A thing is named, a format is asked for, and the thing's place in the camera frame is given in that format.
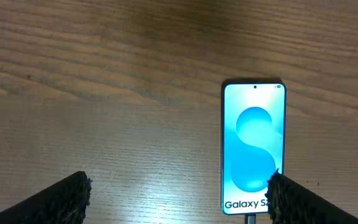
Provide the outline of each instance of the blue wallpaper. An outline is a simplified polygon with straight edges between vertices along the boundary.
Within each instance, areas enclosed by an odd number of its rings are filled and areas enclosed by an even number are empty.
[[[232,84],[224,90],[223,211],[266,212],[267,180],[282,170],[285,87]]]

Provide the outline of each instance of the blue s logo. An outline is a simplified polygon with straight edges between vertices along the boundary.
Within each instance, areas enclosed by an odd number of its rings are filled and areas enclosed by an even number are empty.
[[[264,148],[264,142],[277,136],[272,118],[260,107],[247,108],[237,119],[236,132],[240,141],[237,140],[238,148],[232,157],[232,181],[245,192],[261,191],[276,170],[273,156]]]

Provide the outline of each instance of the wood grain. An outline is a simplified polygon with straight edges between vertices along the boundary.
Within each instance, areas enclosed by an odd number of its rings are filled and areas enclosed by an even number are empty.
[[[219,209],[234,77],[283,79],[287,175],[358,216],[358,1],[339,0],[0,0],[0,210],[85,170],[86,223],[243,223]]]

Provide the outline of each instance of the phone wallpaper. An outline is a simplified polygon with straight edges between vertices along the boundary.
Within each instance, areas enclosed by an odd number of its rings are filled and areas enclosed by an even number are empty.
[[[267,180],[283,168],[285,86],[224,89],[223,212],[267,212]]]

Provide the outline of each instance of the smartphone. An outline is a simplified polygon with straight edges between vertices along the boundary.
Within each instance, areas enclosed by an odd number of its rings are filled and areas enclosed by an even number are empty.
[[[280,80],[233,80],[221,94],[223,213],[267,212],[267,181],[283,173],[287,88]]]

